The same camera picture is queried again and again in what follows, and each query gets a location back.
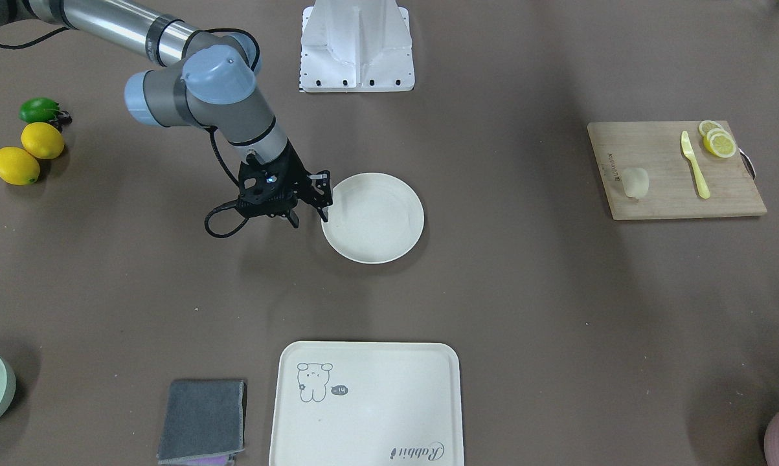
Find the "tabletop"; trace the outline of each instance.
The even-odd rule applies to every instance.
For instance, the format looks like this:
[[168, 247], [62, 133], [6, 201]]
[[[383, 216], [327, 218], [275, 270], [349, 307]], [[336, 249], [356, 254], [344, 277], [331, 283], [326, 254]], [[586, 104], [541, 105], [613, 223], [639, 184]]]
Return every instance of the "tabletop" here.
[[[84, 32], [0, 50], [0, 148], [19, 145], [28, 98], [74, 118], [39, 182], [0, 180], [0, 354], [19, 383], [0, 464], [155, 464], [181, 378], [247, 380], [236, 464], [265, 464], [277, 362], [300, 340], [449, 345], [468, 464], [765, 463], [779, 410], [775, 0], [403, 0], [415, 88], [372, 94], [298, 92], [305, 0], [143, 3], [252, 32], [260, 89], [309, 171], [401, 178], [423, 234], [361, 265], [302, 205], [297, 230], [263, 217], [214, 239], [203, 216], [236, 192], [206, 133], [124, 106], [152, 63]], [[22, 21], [0, 41], [53, 28]], [[729, 121], [768, 213], [612, 220], [587, 124], [703, 119]], [[215, 228], [236, 221], [224, 215]]]

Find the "black wire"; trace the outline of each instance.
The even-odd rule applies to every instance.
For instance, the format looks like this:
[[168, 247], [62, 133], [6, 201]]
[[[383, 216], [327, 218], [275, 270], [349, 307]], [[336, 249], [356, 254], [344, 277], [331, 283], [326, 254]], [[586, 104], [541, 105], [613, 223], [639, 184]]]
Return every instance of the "black wire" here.
[[236, 207], [236, 201], [227, 201], [227, 203], [224, 203], [221, 206], [211, 210], [211, 212], [208, 212], [208, 215], [205, 216], [205, 231], [208, 231], [208, 234], [214, 236], [214, 238], [227, 238], [229, 236], [232, 236], [234, 233], [238, 232], [248, 222], [247, 218], [243, 219], [242, 222], [236, 226], [236, 228], [229, 231], [228, 233], [215, 233], [213, 230], [211, 230], [211, 224], [210, 224], [212, 216], [220, 212], [225, 212], [226, 210], [231, 210], [234, 207]]
[[26, 44], [21, 45], [7, 45], [7, 44], [0, 44], [0, 48], [6, 49], [6, 50], [20, 50], [25, 49], [27, 47], [33, 47], [33, 45], [38, 44], [40, 42], [46, 41], [46, 39], [51, 38], [52, 36], [55, 36], [56, 34], [60, 34], [61, 32], [64, 32], [64, 30], [70, 30], [69, 27], [60, 27], [56, 30], [53, 30], [52, 32], [48, 32], [47, 34], [40, 36], [40, 38], [35, 39], [34, 41], [29, 41]]
[[248, 66], [250, 66], [252, 70], [256, 68], [256, 63], [260, 61], [260, 44], [256, 41], [256, 39], [254, 38], [254, 36], [251, 35], [250, 32], [248, 32], [247, 30], [235, 29], [233, 27], [218, 27], [216, 29], [206, 29], [205, 32], [236, 32], [238, 34], [247, 36], [247, 38], [251, 39], [251, 41], [254, 42], [254, 48], [256, 49], [256, 56], [254, 56], [254, 61]]
[[225, 165], [225, 161], [223, 161], [223, 156], [220, 155], [220, 148], [217, 147], [217, 139], [214, 136], [214, 133], [217, 132], [217, 128], [215, 126], [209, 126], [205, 128], [205, 131], [208, 131], [208, 136], [211, 139], [211, 148], [214, 150], [214, 156], [217, 157], [217, 162], [220, 163], [220, 167], [223, 168], [225, 171], [225, 174], [231, 178], [231, 181], [236, 185], [237, 188], [239, 188], [239, 182], [236, 180], [235, 176], [233, 176], [233, 173], [227, 165]]

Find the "knife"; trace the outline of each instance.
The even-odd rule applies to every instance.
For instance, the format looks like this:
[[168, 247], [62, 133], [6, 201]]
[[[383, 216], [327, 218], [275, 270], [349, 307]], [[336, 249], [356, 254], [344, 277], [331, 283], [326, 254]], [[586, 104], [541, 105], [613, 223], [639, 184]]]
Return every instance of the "knife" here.
[[688, 140], [688, 131], [683, 131], [683, 134], [680, 136], [680, 145], [683, 146], [683, 155], [686, 156], [688, 162], [692, 163], [694, 182], [697, 183], [697, 194], [703, 199], [708, 199], [712, 194], [708, 191], [706, 178], [704, 178], [703, 173], [700, 172], [700, 165], [697, 165], [697, 157], [694, 155], [692, 142]]

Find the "lemon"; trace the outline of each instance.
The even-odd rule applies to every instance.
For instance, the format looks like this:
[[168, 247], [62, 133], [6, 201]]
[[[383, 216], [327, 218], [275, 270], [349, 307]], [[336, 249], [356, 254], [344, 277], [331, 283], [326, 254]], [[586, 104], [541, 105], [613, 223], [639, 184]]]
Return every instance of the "lemon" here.
[[32, 184], [38, 180], [41, 168], [28, 151], [22, 148], [0, 148], [0, 177], [16, 185]]
[[738, 145], [735, 139], [724, 129], [712, 129], [703, 138], [706, 149], [718, 157], [731, 157], [738, 153]]
[[30, 123], [21, 133], [21, 144], [38, 159], [55, 159], [64, 150], [64, 137], [47, 123]]
[[703, 121], [700, 121], [700, 126], [697, 127], [697, 130], [700, 132], [700, 135], [703, 136], [703, 138], [706, 137], [706, 133], [713, 129], [723, 129], [723, 125], [717, 123], [717, 121], [704, 119]]

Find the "cutting board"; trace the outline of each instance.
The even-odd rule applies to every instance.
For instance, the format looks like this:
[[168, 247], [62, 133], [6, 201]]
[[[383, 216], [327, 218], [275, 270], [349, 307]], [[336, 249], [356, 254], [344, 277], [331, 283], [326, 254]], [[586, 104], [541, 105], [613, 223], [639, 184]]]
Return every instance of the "cutting board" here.
[[[736, 139], [726, 121], [721, 125]], [[596, 164], [615, 220], [762, 216], [766, 213], [757, 186], [739, 155], [721, 159], [703, 147], [700, 121], [599, 122], [588, 124]], [[688, 131], [697, 163], [711, 197], [701, 199], [691, 164], [680, 150]], [[649, 192], [626, 197], [620, 178], [626, 168], [644, 168]]]

